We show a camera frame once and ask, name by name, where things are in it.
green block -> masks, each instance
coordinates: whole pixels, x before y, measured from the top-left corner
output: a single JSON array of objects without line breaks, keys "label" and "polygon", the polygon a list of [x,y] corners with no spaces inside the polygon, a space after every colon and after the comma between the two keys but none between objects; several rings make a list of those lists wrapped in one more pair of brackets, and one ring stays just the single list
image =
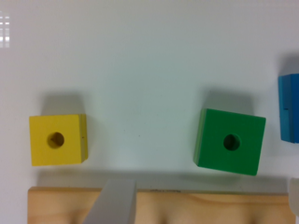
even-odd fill
[{"label": "green block", "polygon": [[265,118],[203,109],[194,162],[200,167],[256,175]]}]

round hole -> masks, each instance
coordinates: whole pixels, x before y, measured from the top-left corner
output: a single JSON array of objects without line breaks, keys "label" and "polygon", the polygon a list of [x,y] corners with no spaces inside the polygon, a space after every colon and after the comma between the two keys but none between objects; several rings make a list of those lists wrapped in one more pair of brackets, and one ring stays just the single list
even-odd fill
[{"label": "round hole", "polygon": [[52,133],[49,135],[48,144],[52,148],[61,147],[64,144],[64,136],[61,133]]},{"label": "round hole", "polygon": [[238,136],[229,134],[224,138],[223,145],[227,150],[235,151],[240,147],[241,141]]}]

yellow block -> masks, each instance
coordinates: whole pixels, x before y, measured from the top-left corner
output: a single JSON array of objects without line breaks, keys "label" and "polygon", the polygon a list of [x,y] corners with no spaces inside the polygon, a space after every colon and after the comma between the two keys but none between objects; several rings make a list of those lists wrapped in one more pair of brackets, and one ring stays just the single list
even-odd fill
[{"label": "yellow block", "polygon": [[88,158],[86,115],[29,118],[33,166],[82,163]]}]

blue block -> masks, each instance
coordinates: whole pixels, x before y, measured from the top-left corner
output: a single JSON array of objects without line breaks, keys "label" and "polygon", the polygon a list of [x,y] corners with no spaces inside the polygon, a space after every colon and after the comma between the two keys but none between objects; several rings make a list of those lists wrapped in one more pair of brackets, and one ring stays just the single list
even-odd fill
[{"label": "blue block", "polygon": [[299,143],[299,74],[278,78],[281,140]]}]

white background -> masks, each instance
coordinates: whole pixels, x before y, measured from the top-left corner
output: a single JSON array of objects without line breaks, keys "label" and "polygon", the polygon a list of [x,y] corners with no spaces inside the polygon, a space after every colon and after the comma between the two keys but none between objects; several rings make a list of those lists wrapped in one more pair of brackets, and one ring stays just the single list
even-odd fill
[{"label": "white background", "polygon": [[[286,193],[278,76],[299,72],[299,2],[1,1],[0,219],[25,223],[32,186]],[[258,175],[192,161],[203,106],[267,118]],[[29,116],[88,115],[90,158],[32,167]]]}]

